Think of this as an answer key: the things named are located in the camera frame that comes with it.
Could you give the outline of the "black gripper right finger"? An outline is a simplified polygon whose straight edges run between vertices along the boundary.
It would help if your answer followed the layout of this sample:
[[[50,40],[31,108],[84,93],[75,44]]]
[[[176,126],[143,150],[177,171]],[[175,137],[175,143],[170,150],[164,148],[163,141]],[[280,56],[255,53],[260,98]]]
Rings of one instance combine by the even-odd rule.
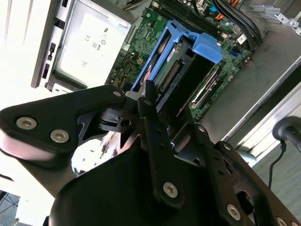
[[[184,108],[194,145],[189,159],[205,164],[218,216],[227,226],[299,226],[301,223],[226,142],[213,144],[206,129]]]

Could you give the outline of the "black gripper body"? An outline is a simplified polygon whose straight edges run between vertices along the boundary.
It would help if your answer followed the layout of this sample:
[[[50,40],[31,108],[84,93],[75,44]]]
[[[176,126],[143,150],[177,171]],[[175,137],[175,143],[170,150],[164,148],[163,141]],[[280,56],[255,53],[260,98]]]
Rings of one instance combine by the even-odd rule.
[[[137,148],[70,181],[58,194],[51,226],[223,226],[201,146],[189,144],[174,158],[185,201],[175,210],[151,191],[147,155]]]

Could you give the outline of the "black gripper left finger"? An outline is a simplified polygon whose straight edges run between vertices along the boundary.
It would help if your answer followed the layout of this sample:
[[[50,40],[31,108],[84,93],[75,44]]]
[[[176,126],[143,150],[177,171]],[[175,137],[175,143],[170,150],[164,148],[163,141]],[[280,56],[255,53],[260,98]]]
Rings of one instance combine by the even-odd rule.
[[[124,153],[147,153],[155,201],[175,210],[183,206],[167,131],[148,96],[128,96],[112,85],[85,89],[5,108],[0,130],[3,153],[51,170],[66,167],[87,141],[119,132]]]

